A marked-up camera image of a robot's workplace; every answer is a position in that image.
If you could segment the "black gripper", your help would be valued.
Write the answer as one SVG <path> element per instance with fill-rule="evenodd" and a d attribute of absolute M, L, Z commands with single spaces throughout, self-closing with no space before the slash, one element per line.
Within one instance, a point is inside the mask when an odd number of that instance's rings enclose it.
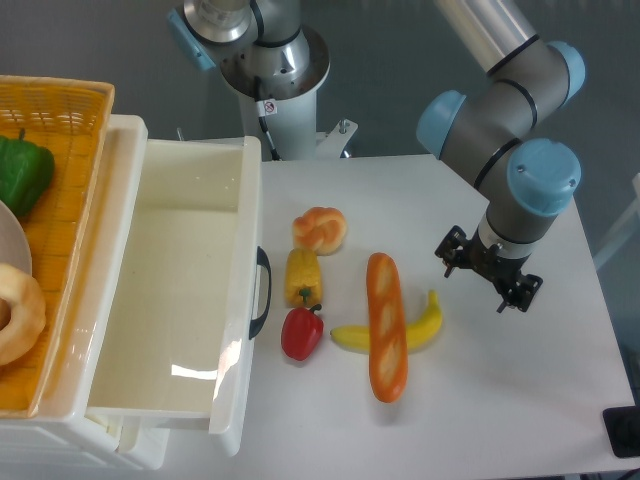
<path fill-rule="evenodd" d="M 498 243 L 486 247 L 478 232 L 469 239 L 459 226 L 454 225 L 436 248 L 435 255 L 445 266 L 445 278 L 449 278 L 454 269 L 472 270 L 491 283 L 502 298 L 497 313 L 508 308 L 527 312 L 543 279 L 522 273 L 528 256 L 510 259 L 503 257 L 502 251 Z"/>

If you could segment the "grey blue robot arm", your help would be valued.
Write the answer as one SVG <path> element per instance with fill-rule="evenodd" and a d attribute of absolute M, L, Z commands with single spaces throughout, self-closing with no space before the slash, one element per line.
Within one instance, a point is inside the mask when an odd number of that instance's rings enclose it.
<path fill-rule="evenodd" d="M 453 227 L 436 249 L 448 270 L 489 281 L 504 307 L 526 311 L 541 287 L 522 266 L 581 180 L 564 144 L 530 139 L 536 125 L 582 87 L 585 64 L 563 42 L 544 42 L 511 1 L 442 1 L 439 10 L 485 71 L 478 96 L 438 95 L 421 114 L 425 149 L 488 201 L 472 236 Z M 183 1 L 167 17 L 200 69 L 220 70 L 235 92 L 244 132 L 265 160 L 317 158 L 316 93 L 330 67 L 322 37 L 297 1 Z"/>

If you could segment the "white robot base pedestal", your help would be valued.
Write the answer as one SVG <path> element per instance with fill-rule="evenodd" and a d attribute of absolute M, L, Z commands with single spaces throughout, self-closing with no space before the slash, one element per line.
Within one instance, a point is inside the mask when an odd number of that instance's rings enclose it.
<path fill-rule="evenodd" d="M 244 134 L 261 142 L 263 160 L 316 157 L 317 91 L 330 71 L 317 31 L 303 25 L 286 44 L 254 43 L 223 61 L 220 71 L 237 95 Z"/>

